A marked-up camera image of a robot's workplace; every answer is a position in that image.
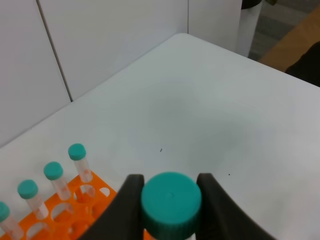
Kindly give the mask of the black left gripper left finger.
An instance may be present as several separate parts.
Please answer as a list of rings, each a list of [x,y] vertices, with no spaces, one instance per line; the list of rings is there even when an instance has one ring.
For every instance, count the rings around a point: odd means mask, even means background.
[[[129,174],[115,198],[101,216],[80,237],[81,240],[142,240],[142,174]]]

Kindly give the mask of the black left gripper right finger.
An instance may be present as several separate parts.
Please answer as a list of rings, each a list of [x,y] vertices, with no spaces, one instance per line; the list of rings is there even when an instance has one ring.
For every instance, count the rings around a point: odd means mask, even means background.
[[[273,240],[226,193],[211,173],[196,181],[202,195],[197,240]]]

